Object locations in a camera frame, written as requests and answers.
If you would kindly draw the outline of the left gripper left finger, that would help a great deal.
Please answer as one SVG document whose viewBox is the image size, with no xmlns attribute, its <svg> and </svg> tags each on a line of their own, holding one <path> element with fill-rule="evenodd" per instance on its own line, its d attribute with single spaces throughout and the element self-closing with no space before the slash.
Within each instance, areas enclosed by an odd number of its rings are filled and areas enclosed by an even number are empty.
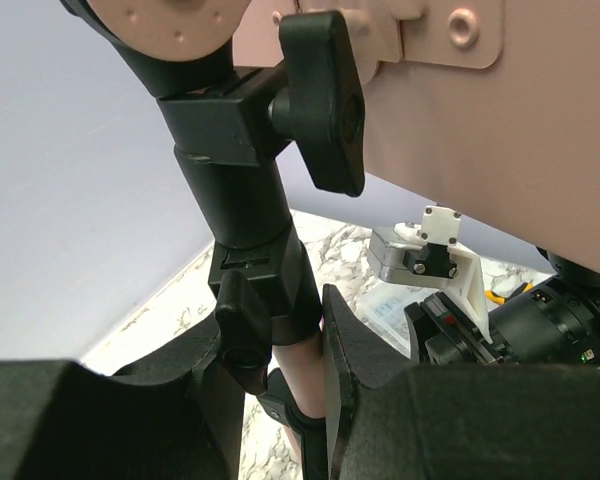
<svg viewBox="0 0 600 480">
<path fill-rule="evenodd" d="M 244 394 L 208 317 L 105 376 L 0 361 L 0 479 L 234 479 Z"/>
</svg>

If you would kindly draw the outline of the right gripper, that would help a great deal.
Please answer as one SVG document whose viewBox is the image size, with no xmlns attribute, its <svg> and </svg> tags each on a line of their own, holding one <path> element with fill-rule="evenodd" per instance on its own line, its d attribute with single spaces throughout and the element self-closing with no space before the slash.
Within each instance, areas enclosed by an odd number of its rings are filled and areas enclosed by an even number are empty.
<svg viewBox="0 0 600 480">
<path fill-rule="evenodd" d="M 410 358 L 420 364 L 600 368 L 600 288 L 560 276 L 491 311 L 491 342 L 444 293 L 408 305 L 404 314 L 410 327 Z"/>
</svg>

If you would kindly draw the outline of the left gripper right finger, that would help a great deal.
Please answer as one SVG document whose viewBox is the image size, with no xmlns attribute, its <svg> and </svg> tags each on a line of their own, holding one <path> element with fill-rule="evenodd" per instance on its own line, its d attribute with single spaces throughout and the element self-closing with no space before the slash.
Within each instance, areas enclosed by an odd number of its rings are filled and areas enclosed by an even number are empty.
<svg viewBox="0 0 600 480">
<path fill-rule="evenodd" d="M 600 370 L 417 364 L 323 288 L 333 479 L 600 479 Z"/>
</svg>

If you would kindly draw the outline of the pink music stand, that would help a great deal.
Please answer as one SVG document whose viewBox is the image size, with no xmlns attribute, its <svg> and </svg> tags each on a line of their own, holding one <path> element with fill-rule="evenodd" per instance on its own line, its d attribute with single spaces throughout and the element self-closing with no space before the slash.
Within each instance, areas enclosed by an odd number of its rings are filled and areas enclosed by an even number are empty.
<svg viewBox="0 0 600 480">
<path fill-rule="evenodd" d="M 491 312 L 553 276 L 600 274 L 600 1 L 296 1 L 280 62 L 245 1 L 69 1 L 157 101 L 213 233 L 219 360 L 329 475 L 323 288 L 275 162 L 295 143 L 316 188 L 374 173 L 462 214 Z"/>
</svg>

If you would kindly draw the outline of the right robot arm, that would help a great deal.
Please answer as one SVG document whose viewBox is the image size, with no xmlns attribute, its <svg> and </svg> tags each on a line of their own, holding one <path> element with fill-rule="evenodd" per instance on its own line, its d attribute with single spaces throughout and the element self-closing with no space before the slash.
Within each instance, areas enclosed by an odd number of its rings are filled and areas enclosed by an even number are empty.
<svg viewBox="0 0 600 480">
<path fill-rule="evenodd" d="M 489 312 L 484 336 L 445 293 L 405 307 L 419 364 L 554 364 L 600 368 L 600 274 L 544 251 L 555 273 Z"/>
</svg>

